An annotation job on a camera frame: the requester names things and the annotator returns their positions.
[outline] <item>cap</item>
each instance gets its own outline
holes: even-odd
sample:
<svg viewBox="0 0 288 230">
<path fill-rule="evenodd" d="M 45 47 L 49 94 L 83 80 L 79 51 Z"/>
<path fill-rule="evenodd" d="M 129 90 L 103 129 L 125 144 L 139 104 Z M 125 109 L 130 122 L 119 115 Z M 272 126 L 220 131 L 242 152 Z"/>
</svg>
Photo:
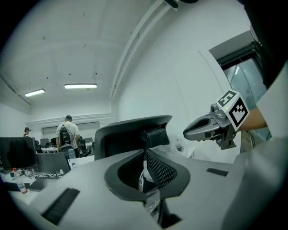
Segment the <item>cap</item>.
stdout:
<svg viewBox="0 0 288 230">
<path fill-rule="evenodd" d="M 66 116 L 66 119 L 72 120 L 72 117 L 71 117 L 70 115 L 67 115 L 67 116 Z"/>
</svg>

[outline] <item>white t-shirt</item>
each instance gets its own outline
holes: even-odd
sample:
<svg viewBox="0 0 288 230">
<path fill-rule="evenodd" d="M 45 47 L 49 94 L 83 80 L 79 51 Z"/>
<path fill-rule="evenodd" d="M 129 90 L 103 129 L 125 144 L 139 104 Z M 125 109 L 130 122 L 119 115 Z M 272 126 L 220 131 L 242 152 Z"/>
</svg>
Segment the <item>white t-shirt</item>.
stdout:
<svg viewBox="0 0 288 230">
<path fill-rule="evenodd" d="M 64 126 L 66 127 L 66 129 L 68 130 L 68 132 L 70 133 L 70 139 L 72 142 L 72 146 L 74 149 L 78 148 L 77 144 L 76 144 L 76 140 L 75 140 L 75 136 L 76 135 L 80 135 L 79 130 L 77 125 L 73 124 L 70 121 L 65 121 L 62 122 L 58 127 L 57 127 L 57 131 L 56 131 L 56 137 L 59 137 L 60 135 L 60 129 L 62 127 L 62 125 L 64 124 Z"/>
</svg>

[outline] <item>ceiling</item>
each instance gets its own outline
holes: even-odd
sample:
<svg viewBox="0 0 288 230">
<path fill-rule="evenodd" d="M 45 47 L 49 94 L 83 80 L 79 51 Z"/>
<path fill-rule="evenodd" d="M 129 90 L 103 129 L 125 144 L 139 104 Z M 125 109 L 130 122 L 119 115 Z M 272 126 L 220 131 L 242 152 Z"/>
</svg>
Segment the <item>ceiling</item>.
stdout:
<svg viewBox="0 0 288 230">
<path fill-rule="evenodd" d="M 19 23 L 0 70 L 19 95 L 45 89 L 32 103 L 56 97 L 109 97 L 124 47 L 154 0 L 45 0 Z M 96 83 L 66 90 L 64 84 Z"/>
</svg>

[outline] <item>fluorescent light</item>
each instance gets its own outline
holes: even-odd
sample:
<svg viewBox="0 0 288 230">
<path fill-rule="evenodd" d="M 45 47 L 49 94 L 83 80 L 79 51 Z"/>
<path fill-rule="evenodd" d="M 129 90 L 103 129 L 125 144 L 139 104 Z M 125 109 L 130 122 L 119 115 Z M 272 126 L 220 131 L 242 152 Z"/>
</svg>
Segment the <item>fluorescent light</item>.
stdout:
<svg viewBox="0 0 288 230">
<path fill-rule="evenodd" d="M 238 73 L 239 67 L 236 68 L 235 75 Z"/>
<path fill-rule="evenodd" d="M 39 90 L 33 91 L 31 93 L 26 93 L 25 96 L 26 97 L 30 97 L 30 96 L 34 96 L 34 95 L 37 95 L 37 94 L 40 94 L 40 93 L 45 93 L 45 90 L 44 89 L 39 89 Z"/>
<path fill-rule="evenodd" d="M 96 84 L 65 84 L 65 88 L 97 88 Z"/>
</svg>

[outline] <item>plastic bottle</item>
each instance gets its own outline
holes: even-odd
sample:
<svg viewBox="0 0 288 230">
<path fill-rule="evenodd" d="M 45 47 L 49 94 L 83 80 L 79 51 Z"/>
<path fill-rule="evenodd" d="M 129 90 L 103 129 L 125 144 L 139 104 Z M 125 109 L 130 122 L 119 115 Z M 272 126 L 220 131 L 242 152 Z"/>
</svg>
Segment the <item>plastic bottle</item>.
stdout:
<svg viewBox="0 0 288 230">
<path fill-rule="evenodd" d="M 27 188 L 25 187 L 19 173 L 17 172 L 16 168 L 13 168 L 13 173 L 14 173 L 14 178 L 15 178 L 15 182 L 18 185 L 18 188 L 20 189 L 20 191 L 25 194 L 28 192 Z"/>
<path fill-rule="evenodd" d="M 72 168 L 77 165 L 76 162 L 76 156 L 75 156 L 75 152 L 73 149 L 69 149 L 68 150 L 68 155 L 69 155 L 69 162 L 70 162 L 70 168 L 72 170 Z"/>
</svg>

